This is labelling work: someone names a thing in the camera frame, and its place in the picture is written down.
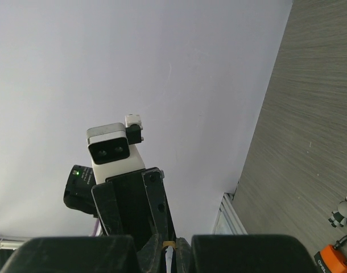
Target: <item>wire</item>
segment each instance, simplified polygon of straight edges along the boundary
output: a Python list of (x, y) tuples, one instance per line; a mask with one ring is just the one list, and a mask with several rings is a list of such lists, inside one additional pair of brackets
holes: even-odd
[(12, 241), (12, 242), (25, 242), (30, 238), (25, 237), (13, 237), (13, 236), (2, 236), (0, 235), (0, 241)]
[(93, 234), (91, 235), (92, 237), (97, 236), (99, 224), (100, 224), (100, 222), (99, 222), (99, 219), (98, 219), (98, 220), (96, 220), (96, 222), (95, 222), (94, 231), (93, 231)]

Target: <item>metal window frame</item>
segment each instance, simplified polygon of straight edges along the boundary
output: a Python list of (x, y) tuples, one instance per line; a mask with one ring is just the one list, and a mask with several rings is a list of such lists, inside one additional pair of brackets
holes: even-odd
[(219, 212), (217, 219), (215, 221), (214, 229), (213, 229), (213, 234), (215, 234), (220, 216), (223, 215), (224, 219), (230, 228), (231, 232), (233, 235), (247, 235), (247, 231), (244, 228), (240, 218), (238, 217), (238, 214), (234, 210), (232, 206), (232, 201), (233, 201), (234, 195), (230, 193), (224, 193), (223, 199), (220, 204)]

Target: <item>orange padlock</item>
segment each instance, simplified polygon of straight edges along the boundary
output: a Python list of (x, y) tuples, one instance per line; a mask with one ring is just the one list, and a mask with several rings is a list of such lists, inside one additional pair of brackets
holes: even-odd
[(340, 248), (347, 242), (347, 235), (336, 244), (328, 245), (314, 255), (316, 265), (323, 273), (347, 273), (347, 257)]

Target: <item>white camera housing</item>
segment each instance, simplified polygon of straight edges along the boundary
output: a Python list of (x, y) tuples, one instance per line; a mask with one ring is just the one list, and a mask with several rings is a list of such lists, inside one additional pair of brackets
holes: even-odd
[[(142, 129), (139, 115), (128, 115), (125, 121), (127, 127), (135, 124)], [(145, 168), (135, 144), (128, 143), (123, 123), (90, 128), (86, 136), (97, 184), (105, 183), (112, 176)]]

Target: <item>camera lens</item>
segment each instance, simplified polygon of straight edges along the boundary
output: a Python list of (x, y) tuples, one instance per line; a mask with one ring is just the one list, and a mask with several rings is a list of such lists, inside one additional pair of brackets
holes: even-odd
[(98, 152), (98, 155), (99, 156), (106, 156), (106, 151), (101, 150), (101, 151)]
[(122, 152), (123, 151), (123, 148), (122, 147), (117, 147), (114, 149), (115, 152)]

